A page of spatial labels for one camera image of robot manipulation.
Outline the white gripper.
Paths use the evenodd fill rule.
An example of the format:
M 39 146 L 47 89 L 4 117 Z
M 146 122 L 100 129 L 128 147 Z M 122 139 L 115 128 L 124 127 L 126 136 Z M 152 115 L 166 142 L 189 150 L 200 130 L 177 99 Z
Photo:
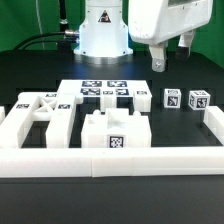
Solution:
M 167 43 L 164 41 L 173 37 L 180 35 L 176 58 L 189 58 L 194 29 L 209 22 L 212 7 L 213 0 L 129 0 L 130 36 L 135 42 L 150 45 L 153 71 L 166 69 Z

